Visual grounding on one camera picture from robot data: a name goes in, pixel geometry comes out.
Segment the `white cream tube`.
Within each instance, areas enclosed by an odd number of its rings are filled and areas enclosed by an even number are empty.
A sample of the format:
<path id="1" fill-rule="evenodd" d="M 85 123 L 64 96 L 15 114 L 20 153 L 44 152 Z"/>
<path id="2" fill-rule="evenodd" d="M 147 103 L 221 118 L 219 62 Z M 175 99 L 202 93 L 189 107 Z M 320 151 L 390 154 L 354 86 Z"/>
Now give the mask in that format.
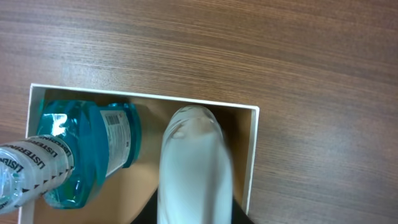
<path id="1" fill-rule="evenodd" d="M 220 124 L 199 105 L 180 108 L 162 138 L 158 223 L 231 223 L 233 165 Z"/>

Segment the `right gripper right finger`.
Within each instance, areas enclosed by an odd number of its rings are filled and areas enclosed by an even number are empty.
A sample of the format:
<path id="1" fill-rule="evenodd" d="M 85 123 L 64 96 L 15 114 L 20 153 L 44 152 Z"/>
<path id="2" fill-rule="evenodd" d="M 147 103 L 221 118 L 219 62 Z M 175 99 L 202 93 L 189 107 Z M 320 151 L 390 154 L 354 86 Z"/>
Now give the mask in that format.
<path id="1" fill-rule="evenodd" d="M 235 198 L 233 199 L 231 224 L 254 224 Z"/>

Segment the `blue mouthwash bottle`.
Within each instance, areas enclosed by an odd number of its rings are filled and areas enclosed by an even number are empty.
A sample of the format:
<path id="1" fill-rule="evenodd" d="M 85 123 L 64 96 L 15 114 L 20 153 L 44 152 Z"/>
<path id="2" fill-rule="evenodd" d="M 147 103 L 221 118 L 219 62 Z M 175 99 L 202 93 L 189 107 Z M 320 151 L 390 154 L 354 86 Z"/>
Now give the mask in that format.
<path id="1" fill-rule="evenodd" d="M 137 160 L 141 136 L 132 103 L 47 103 L 33 136 L 1 145 L 1 213 L 38 197 L 57 209 L 84 207 Z"/>

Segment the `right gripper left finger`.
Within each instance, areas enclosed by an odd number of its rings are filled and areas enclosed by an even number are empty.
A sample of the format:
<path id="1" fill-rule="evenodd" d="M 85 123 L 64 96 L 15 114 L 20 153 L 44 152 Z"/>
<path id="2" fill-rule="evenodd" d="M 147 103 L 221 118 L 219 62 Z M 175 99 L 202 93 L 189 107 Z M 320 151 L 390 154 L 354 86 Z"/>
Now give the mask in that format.
<path id="1" fill-rule="evenodd" d="M 157 224 L 157 200 L 158 190 L 152 194 L 144 208 L 137 215 L 131 224 Z"/>

